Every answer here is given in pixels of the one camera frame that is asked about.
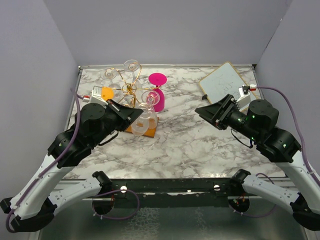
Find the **clear wine glass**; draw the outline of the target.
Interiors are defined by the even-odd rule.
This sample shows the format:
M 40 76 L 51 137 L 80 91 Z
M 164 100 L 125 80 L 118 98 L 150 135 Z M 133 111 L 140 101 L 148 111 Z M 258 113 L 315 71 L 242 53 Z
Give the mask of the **clear wine glass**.
M 142 136 L 149 129 L 149 119 L 152 115 L 151 106 L 147 103 L 141 103 L 139 109 L 142 114 L 131 124 L 131 132 L 135 136 Z
M 137 89 L 140 89 L 142 85 L 138 79 L 142 71 L 141 64 L 135 59 L 130 59 L 123 64 L 123 69 L 125 72 L 129 72 L 132 74 L 132 83 L 136 86 Z
M 114 83 L 113 79 L 119 74 L 119 70 L 116 68 L 104 68 L 100 73 L 100 77 L 106 82 L 107 87 L 112 90 L 120 91 L 121 87 L 119 84 Z

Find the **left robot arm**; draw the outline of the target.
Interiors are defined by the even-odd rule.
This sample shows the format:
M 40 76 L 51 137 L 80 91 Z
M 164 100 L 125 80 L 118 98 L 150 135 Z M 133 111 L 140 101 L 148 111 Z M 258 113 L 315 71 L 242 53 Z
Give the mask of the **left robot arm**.
M 31 180 L 16 196 L 0 202 L 7 215 L 7 231 L 37 232 L 73 203 L 114 193 L 112 181 L 103 171 L 57 193 L 53 190 L 95 147 L 107 144 L 107 136 L 125 131 L 142 113 L 142 109 L 123 106 L 112 99 L 78 106 L 75 123 L 56 136 Z

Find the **pink plastic wine glass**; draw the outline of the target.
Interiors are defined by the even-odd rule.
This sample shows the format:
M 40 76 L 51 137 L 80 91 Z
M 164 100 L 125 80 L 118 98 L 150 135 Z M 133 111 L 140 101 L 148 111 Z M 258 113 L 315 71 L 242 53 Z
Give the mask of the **pink plastic wine glass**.
M 160 87 L 167 82 L 167 77 L 162 73 L 155 72 L 148 77 L 148 80 L 152 85 L 155 85 L 153 91 L 159 95 L 157 104 L 153 106 L 154 110 L 155 112 L 161 112 L 165 108 L 165 95 Z

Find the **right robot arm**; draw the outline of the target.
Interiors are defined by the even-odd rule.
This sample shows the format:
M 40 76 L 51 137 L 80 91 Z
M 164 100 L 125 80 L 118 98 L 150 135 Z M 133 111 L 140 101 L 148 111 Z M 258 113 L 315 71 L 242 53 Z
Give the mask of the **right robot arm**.
M 234 97 L 222 100 L 195 112 L 218 130 L 231 128 L 249 138 L 256 149 L 290 178 L 296 191 L 261 180 L 240 169 L 230 179 L 230 191 L 260 196 L 288 211 L 296 222 L 311 231 L 320 229 L 320 184 L 318 174 L 303 160 L 302 146 L 287 130 L 276 126 L 279 111 L 264 99 L 255 99 L 247 113 L 239 110 Z

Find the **yellow plastic wine glass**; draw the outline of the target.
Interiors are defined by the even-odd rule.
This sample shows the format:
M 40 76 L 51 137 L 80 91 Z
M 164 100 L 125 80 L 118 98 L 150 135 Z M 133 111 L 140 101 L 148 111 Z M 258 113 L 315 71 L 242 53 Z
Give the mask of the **yellow plastic wine glass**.
M 114 94 L 114 90 L 112 88 L 102 87 L 100 95 L 104 101 L 107 101 L 107 100 L 113 99 L 115 94 Z

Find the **clear flute glass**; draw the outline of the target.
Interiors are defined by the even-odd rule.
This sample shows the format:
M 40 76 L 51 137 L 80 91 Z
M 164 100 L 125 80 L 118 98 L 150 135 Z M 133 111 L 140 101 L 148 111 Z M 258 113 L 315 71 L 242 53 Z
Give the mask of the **clear flute glass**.
M 158 124 L 155 105 L 159 103 L 160 95 L 155 90 L 147 90 L 142 94 L 141 99 L 142 103 L 139 106 L 144 111 L 141 117 L 148 120 L 149 129 L 155 129 Z

